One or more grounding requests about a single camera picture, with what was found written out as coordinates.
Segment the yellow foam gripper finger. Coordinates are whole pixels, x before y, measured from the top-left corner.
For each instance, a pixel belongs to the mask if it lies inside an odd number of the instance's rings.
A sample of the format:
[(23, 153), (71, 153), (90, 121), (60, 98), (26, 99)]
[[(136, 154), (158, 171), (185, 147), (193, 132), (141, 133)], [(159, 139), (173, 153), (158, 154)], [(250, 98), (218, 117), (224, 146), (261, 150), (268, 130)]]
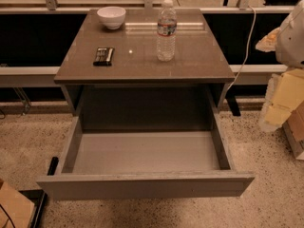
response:
[(259, 117), (264, 132), (280, 128), (304, 101), (304, 70), (292, 69), (273, 74), (268, 82), (265, 103)]
[(256, 49), (262, 52), (272, 52), (276, 50), (276, 38), (280, 28), (275, 28), (256, 43)]

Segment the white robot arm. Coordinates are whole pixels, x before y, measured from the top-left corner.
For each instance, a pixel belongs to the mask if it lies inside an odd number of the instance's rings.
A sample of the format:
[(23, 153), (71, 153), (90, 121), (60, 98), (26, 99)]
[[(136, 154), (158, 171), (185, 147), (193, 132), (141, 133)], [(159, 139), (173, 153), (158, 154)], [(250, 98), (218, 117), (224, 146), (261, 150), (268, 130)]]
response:
[(279, 28), (258, 41), (256, 49), (274, 51), (276, 60), (288, 68), (280, 75), (272, 75), (260, 112), (261, 130), (273, 132), (304, 101), (304, 0), (297, 3)]

